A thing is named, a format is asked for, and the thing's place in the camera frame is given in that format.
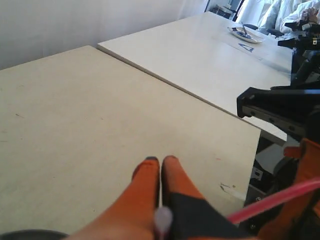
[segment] red cable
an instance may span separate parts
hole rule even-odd
[[[235,212],[227,217],[233,223],[238,224],[249,218],[252,218],[264,211],[272,209],[280,204],[288,202],[292,199],[305,195],[320,188],[320,177],[315,177],[311,180],[297,183],[285,190],[279,191],[273,195],[267,196],[261,201],[255,202],[246,206],[238,212]]]

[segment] white wall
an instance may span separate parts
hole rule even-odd
[[[0,69],[203,13],[208,0],[0,0]]]

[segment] white table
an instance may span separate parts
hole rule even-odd
[[[227,30],[234,26],[237,24],[206,12],[101,42],[98,49],[237,115],[236,99],[247,88],[290,84],[292,51],[265,35],[261,44],[244,42]],[[282,145],[287,139],[270,123],[254,117],[245,120],[275,143]]]
[[[260,130],[90,46],[0,71],[0,233],[72,233],[145,157],[180,158],[226,215],[246,195]]]

